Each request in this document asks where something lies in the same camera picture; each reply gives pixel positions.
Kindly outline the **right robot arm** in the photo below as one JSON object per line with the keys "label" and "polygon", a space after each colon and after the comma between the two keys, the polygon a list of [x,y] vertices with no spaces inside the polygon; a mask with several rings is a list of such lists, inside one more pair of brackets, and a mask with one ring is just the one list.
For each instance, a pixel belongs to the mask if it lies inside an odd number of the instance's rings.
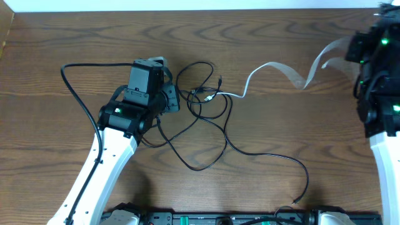
{"label": "right robot arm", "polygon": [[360,65],[353,95],[377,166],[382,223],[399,225],[399,2],[382,3],[377,15],[345,59]]}

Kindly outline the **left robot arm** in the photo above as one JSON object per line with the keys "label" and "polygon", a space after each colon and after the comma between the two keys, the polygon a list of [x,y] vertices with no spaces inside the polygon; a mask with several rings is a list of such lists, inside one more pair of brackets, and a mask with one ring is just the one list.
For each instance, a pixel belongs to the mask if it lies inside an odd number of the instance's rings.
{"label": "left robot arm", "polygon": [[128,84],[115,90],[97,119],[88,116],[95,132],[91,150],[49,224],[99,224],[121,171],[154,118],[179,111],[179,96],[164,57],[136,59],[128,67]]}

